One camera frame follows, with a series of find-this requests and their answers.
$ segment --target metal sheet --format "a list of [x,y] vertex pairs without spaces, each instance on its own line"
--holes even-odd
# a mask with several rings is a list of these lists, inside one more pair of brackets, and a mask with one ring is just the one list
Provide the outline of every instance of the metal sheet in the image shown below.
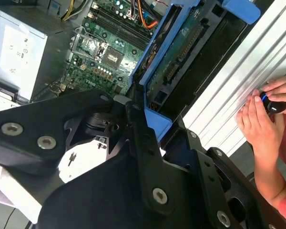
[[0,203],[18,208],[34,224],[46,198],[61,185],[58,171],[49,177],[36,177],[0,166]]
[[184,117],[204,148],[230,156],[245,138],[235,114],[265,81],[286,75],[286,0],[276,0]]

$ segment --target ram slot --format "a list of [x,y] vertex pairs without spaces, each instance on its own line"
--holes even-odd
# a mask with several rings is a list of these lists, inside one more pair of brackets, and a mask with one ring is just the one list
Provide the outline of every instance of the ram slot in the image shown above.
[[108,23],[105,18],[97,17],[97,19],[94,21],[95,24],[101,26],[102,28],[108,30],[109,32],[113,33],[117,37],[120,37],[124,41],[128,42],[129,44],[132,44],[133,46],[137,47],[140,50],[145,50],[148,43],[140,40],[139,38],[128,34],[121,30],[119,27],[114,27],[112,24]]

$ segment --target white surface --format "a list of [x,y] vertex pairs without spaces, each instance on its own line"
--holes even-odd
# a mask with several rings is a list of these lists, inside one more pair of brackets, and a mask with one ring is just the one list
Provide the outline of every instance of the white surface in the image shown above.
[[184,117],[204,148],[230,156],[245,138],[235,114],[253,89],[286,74],[286,0],[276,0]]
[[[76,146],[65,153],[59,164],[60,178],[63,182],[69,182],[105,162],[107,150],[103,148],[98,149],[98,144],[99,141],[93,140]],[[76,154],[76,158],[68,166],[72,153]]]

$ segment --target screw head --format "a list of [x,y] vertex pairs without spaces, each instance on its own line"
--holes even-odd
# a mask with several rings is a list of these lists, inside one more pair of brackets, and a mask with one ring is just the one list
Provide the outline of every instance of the screw head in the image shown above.
[[197,138],[197,135],[196,135],[194,132],[190,132],[190,135],[191,135],[193,138]]
[[141,108],[137,104],[133,104],[133,107],[139,111],[141,110]]
[[23,127],[18,123],[5,123],[1,126],[1,131],[5,135],[17,136],[23,132]]
[[153,189],[153,198],[159,204],[167,203],[167,195],[161,188],[156,187]]
[[108,101],[108,100],[109,100],[108,97],[105,96],[105,95],[101,95],[101,99],[103,99],[103,100],[105,100],[105,101]]
[[217,218],[219,222],[221,222],[221,224],[224,225],[226,228],[229,228],[231,226],[229,217],[223,211],[217,212]]
[[218,156],[223,156],[223,153],[220,150],[218,150],[218,149],[216,150],[216,153],[217,153]]
[[37,145],[41,149],[54,149],[56,146],[56,140],[51,136],[41,136],[37,140]]

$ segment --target circuit board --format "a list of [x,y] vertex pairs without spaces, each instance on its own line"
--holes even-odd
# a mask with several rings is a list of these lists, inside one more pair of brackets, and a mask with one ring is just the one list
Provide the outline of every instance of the circuit board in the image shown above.
[[198,16],[201,13],[203,13],[203,9],[197,7],[189,14],[175,37],[173,44],[147,83],[147,103],[151,109],[157,111],[168,97],[174,76],[183,65],[190,49],[205,32],[206,26],[202,24],[203,21],[198,20]]
[[83,30],[78,34],[65,81],[72,89],[85,91],[102,89],[111,96],[125,95],[129,76],[141,58],[143,51],[93,23],[84,21],[86,31],[103,38],[93,39]]
[[[97,9],[101,11],[103,10],[108,14],[111,14],[111,16],[115,16],[116,19],[120,20],[122,23],[133,27],[139,31],[139,33],[144,34],[149,38],[152,37],[155,29],[157,28],[155,26],[150,30],[146,29],[141,23],[138,10],[135,11],[133,16],[130,16],[131,5],[127,0],[94,0],[92,8],[95,8],[95,5],[97,5]],[[148,14],[144,15],[144,19],[147,24],[153,22],[153,19],[150,18]]]

